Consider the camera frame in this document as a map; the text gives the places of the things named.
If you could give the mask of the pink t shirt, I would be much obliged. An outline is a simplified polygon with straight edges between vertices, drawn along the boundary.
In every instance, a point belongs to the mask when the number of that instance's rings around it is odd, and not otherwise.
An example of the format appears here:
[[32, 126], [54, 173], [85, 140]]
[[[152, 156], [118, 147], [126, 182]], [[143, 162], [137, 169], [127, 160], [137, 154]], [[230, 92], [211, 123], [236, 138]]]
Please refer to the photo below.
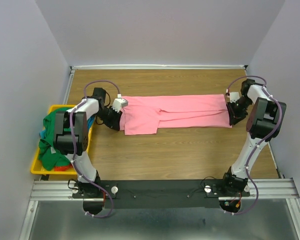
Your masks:
[[152, 135], [158, 129], [230, 128], [222, 94], [126, 96], [119, 127], [126, 136]]

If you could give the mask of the orange t shirt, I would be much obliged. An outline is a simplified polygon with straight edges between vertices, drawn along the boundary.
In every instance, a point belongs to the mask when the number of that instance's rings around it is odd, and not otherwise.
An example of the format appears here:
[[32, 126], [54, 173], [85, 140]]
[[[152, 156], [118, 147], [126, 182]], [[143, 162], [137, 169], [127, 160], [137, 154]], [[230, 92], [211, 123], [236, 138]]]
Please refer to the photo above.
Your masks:
[[73, 166], [71, 164], [63, 165], [63, 166], [55, 166], [53, 170], [55, 172], [69, 172], [73, 170]]

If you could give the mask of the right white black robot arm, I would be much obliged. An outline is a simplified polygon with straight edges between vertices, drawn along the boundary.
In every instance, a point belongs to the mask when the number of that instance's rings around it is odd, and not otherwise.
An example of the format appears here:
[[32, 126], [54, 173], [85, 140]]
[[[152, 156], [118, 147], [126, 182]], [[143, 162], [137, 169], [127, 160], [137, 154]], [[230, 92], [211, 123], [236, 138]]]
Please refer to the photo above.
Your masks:
[[226, 196], [242, 193], [248, 186], [254, 163], [267, 143], [278, 136], [287, 109], [286, 103], [276, 100], [268, 92], [264, 78], [248, 75], [240, 79], [244, 79], [240, 92], [231, 92], [227, 87], [225, 96], [229, 101], [226, 107], [231, 126], [248, 118], [247, 137], [237, 160], [220, 183], [220, 191]]

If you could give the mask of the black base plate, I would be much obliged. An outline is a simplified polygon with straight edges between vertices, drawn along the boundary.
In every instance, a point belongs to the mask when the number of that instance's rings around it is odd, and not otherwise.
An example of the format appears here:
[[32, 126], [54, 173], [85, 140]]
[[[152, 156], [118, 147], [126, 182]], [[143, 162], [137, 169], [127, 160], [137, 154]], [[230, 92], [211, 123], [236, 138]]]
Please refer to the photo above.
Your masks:
[[68, 185], [83, 210], [99, 216], [121, 209], [222, 208], [237, 213], [248, 186], [227, 186], [222, 179], [102, 180], [96, 187], [78, 180]]

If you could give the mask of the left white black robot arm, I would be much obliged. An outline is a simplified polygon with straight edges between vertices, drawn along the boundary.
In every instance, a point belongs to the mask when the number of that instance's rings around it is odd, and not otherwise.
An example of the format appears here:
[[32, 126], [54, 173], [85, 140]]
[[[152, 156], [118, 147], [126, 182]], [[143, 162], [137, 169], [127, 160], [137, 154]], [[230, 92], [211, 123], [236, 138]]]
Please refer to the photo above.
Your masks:
[[128, 101], [120, 93], [112, 105], [106, 106], [106, 90], [96, 87], [93, 94], [84, 96], [79, 104], [55, 114], [53, 147], [64, 155], [77, 174], [77, 190], [89, 197], [97, 197], [107, 191], [101, 185], [98, 171], [88, 155], [89, 128], [91, 117], [100, 118], [110, 129], [119, 131], [122, 109]]

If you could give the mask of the green t shirt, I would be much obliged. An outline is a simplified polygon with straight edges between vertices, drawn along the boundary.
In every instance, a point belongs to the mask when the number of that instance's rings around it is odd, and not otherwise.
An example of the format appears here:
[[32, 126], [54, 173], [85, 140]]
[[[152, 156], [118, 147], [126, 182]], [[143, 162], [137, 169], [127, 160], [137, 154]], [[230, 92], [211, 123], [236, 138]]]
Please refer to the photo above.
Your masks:
[[45, 134], [45, 138], [39, 141], [39, 155], [38, 159], [41, 161], [42, 166], [47, 171], [54, 170], [55, 166], [66, 166], [71, 164], [70, 161], [60, 153], [59, 150], [54, 148], [53, 140], [54, 140], [54, 127], [56, 120], [56, 113], [60, 111], [69, 110], [69, 107], [61, 107], [58, 108], [51, 113], [49, 113], [43, 119], [43, 127], [47, 130]]

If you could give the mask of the aluminium front rail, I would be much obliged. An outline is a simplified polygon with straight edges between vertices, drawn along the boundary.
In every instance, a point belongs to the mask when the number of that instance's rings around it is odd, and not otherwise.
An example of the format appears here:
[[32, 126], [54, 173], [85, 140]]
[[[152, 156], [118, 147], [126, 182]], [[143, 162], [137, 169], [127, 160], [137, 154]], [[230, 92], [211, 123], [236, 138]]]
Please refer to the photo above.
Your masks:
[[[255, 179], [248, 182], [250, 196], [261, 199], [298, 199], [300, 197], [292, 178]], [[32, 201], [71, 201], [73, 192], [68, 188], [67, 181], [35, 181], [30, 199]]]

